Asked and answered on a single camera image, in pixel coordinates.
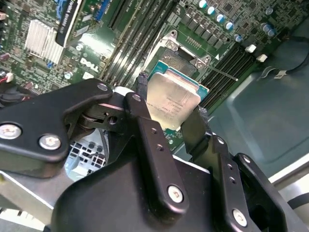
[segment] ram slot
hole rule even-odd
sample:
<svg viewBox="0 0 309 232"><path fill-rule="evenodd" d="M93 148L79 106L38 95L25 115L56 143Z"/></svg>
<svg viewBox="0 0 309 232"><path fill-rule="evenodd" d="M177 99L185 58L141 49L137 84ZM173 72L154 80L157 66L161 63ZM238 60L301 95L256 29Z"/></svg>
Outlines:
<svg viewBox="0 0 309 232"><path fill-rule="evenodd" d="M250 60L245 57L241 60L241 62L239 62L241 67L239 67L238 65L236 66L238 71L231 73L234 74L233 76L241 76L244 72L246 72L248 68L252 66L253 63L254 60ZM205 107L207 109L210 109L216 103L216 101L219 100L234 84L235 81L231 79L228 79L225 82L218 82L214 89L211 91L211 93L205 98Z"/></svg>
<svg viewBox="0 0 309 232"><path fill-rule="evenodd" d="M131 18L131 21L129 22L124 33L119 39L119 43L116 46L112 57L109 59L109 62L107 63L102 73L103 81L111 83L111 81L116 78L113 75L119 65L121 65L123 59L126 57L127 52L130 50L131 41L134 39L134 36L136 35L136 32L140 27L141 22L143 22L143 20L140 22L140 15L147 12L147 6L149 6L151 2L151 0L144 0L137 7L135 13Z"/></svg>
<svg viewBox="0 0 309 232"><path fill-rule="evenodd" d="M118 3L117 9L113 13L112 19L110 20L108 24L109 28L111 28L112 30L115 30L117 28L130 2L131 0L120 0L120 2Z"/></svg>
<svg viewBox="0 0 309 232"><path fill-rule="evenodd" d="M236 45L217 65L217 69L222 72L240 78L244 72L254 64L255 59L246 53L242 47ZM229 90L235 81L225 77L215 71L211 72L202 82L210 92L200 104L209 109Z"/></svg>
<svg viewBox="0 0 309 232"><path fill-rule="evenodd" d="M216 65L216 69L223 71L226 64L232 61L234 56L238 55L239 45L236 43L232 49L225 55L225 57ZM202 81L202 85L207 86L209 82L213 81L215 76L218 74L216 71L211 71L210 74Z"/></svg>
<svg viewBox="0 0 309 232"><path fill-rule="evenodd" d="M152 29L152 32L149 33L149 36L147 36L144 41L142 41L142 44L140 45L139 50L135 54L135 57L132 59L135 61L134 64L132 64L124 80L120 83L122 86L127 85L134 71L137 69L138 65L141 63L143 57L154 44L157 35L159 34L161 28L163 27L164 23L166 22L170 14L173 12L176 5L177 5L177 2L173 1L168 7L163 7L163 9L166 8L166 10L161 12L161 14L159 15L154 25L154 28Z"/></svg>

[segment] silver screw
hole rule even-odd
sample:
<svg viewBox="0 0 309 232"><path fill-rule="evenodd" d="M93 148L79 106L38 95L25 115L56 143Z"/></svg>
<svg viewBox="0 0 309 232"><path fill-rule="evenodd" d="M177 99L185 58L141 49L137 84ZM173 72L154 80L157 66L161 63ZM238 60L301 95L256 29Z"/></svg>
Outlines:
<svg viewBox="0 0 309 232"><path fill-rule="evenodd" d="M104 84L98 84L98 88L103 90L103 91L107 91L108 90L107 86L104 85Z"/></svg>
<svg viewBox="0 0 309 232"><path fill-rule="evenodd" d="M203 65L202 63L197 63L197 68L198 68L198 69L203 68L203 66L204 66L204 65Z"/></svg>
<svg viewBox="0 0 309 232"><path fill-rule="evenodd" d="M47 134L39 139L39 145L46 150L57 150L61 146L61 141L54 134Z"/></svg>
<svg viewBox="0 0 309 232"><path fill-rule="evenodd" d="M251 163L251 160L247 156L242 156L242 157L247 163Z"/></svg>
<svg viewBox="0 0 309 232"><path fill-rule="evenodd" d="M138 102L141 101L140 96L137 95L137 94L134 94L132 97L133 97L135 100L137 100Z"/></svg>
<svg viewBox="0 0 309 232"><path fill-rule="evenodd" d="M21 129L13 124L3 124L0 126L0 138L16 139L21 135Z"/></svg>
<svg viewBox="0 0 309 232"><path fill-rule="evenodd" d="M219 143L224 144L224 141L223 141L222 138L218 137L218 141L219 141Z"/></svg>
<svg viewBox="0 0 309 232"><path fill-rule="evenodd" d="M169 197L176 203L183 201L183 193L174 185L169 186L168 188Z"/></svg>
<svg viewBox="0 0 309 232"><path fill-rule="evenodd" d="M168 47L169 49L173 49L174 46L175 46L175 44L174 44L172 41L169 41L168 44L167 44L167 47Z"/></svg>
<svg viewBox="0 0 309 232"><path fill-rule="evenodd" d="M238 209L233 209L233 216L239 225L241 225L242 227L247 226L246 217Z"/></svg>

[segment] gray metal panel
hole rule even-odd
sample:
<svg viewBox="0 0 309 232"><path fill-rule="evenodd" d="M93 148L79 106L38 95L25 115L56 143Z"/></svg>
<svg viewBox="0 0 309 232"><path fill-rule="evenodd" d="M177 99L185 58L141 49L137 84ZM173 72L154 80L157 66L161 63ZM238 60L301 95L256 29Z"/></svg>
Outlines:
<svg viewBox="0 0 309 232"><path fill-rule="evenodd" d="M307 20L296 32L309 37ZM283 44L270 60L297 66L307 44ZM223 137L232 154L251 156L270 177L309 153L309 66L293 76L257 81L254 73L211 115L212 130Z"/></svg>

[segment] green circuit board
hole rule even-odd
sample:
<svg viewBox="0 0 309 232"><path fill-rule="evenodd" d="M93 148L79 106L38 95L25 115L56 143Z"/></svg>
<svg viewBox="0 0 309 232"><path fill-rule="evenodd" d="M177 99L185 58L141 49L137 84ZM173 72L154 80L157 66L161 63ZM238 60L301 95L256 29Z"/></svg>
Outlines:
<svg viewBox="0 0 309 232"><path fill-rule="evenodd" d="M282 42L282 35L294 30L308 16L307 2L302 0L210 0L205 7L199 5L199 0L80 2L82 7L70 34L73 39L67 47L59 49L59 59L52 62L52 52L35 49L40 38L46 37L45 43L51 43L53 33L62 25L63 14L69 10L69 1L3 1L2 11L7 16L0 25L0 55L10 54L10 57L0 57L0 68L13 73L17 84L36 94L87 78L99 78L112 86L132 87L138 73L143 71L147 54L172 30L177 31L176 40L181 46L198 58L209 55L209 67L216 68L238 43L236 35L241 37L244 46L254 44L256 53L269 56ZM98 17L104 4L104 13ZM208 14L210 7L214 8L212 14ZM228 22L233 24L231 29L226 29ZM264 24L269 25L274 35L269 36L263 30ZM50 37L35 33L41 26L42 32ZM29 45L31 39L36 46ZM152 65L163 51L154 56ZM252 63L246 70L252 71L257 66L256 62ZM203 84L211 71L196 70L191 77ZM240 81L248 76L245 71L238 77ZM172 150L182 142L180 131L165 134Z"/></svg>

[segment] aluminum heatsink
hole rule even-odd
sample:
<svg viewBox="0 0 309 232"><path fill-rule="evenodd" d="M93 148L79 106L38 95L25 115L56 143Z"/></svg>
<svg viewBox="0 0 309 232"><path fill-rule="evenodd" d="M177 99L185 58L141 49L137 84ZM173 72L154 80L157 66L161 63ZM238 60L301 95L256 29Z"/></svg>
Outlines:
<svg viewBox="0 0 309 232"><path fill-rule="evenodd" d="M53 28L34 19L30 22L25 49L37 57L58 64L63 47L55 42L55 38L56 31Z"/></svg>

